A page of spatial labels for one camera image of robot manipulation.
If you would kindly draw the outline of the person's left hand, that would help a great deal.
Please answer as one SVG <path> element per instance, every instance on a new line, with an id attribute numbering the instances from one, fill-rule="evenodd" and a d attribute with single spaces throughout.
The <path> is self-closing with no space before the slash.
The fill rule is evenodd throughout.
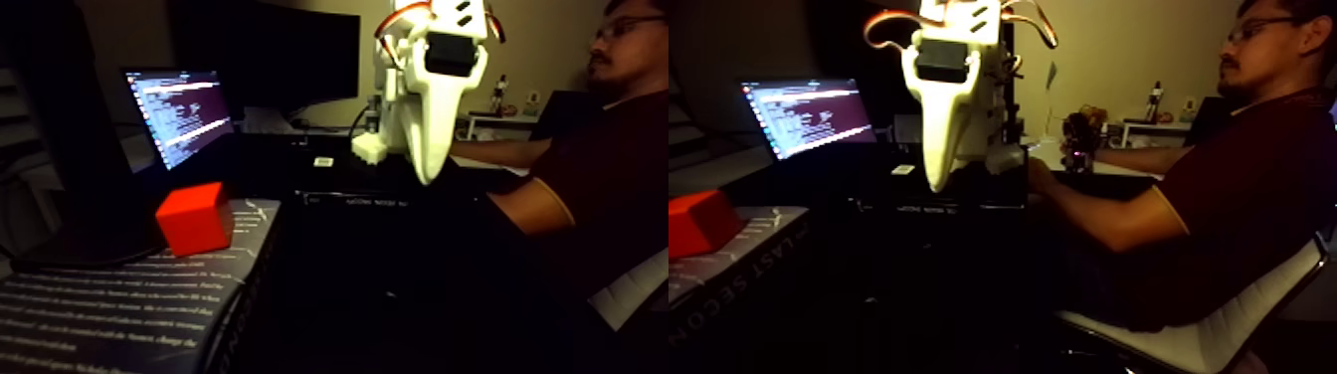
<path id="1" fill-rule="evenodd" d="M 1029 158 L 1025 166 L 1029 170 L 1029 191 L 1039 196 L 1050 196 L 1058 180 L 1054 179 L 1052 171 L 1046 162 L 1039 158 Z"/>

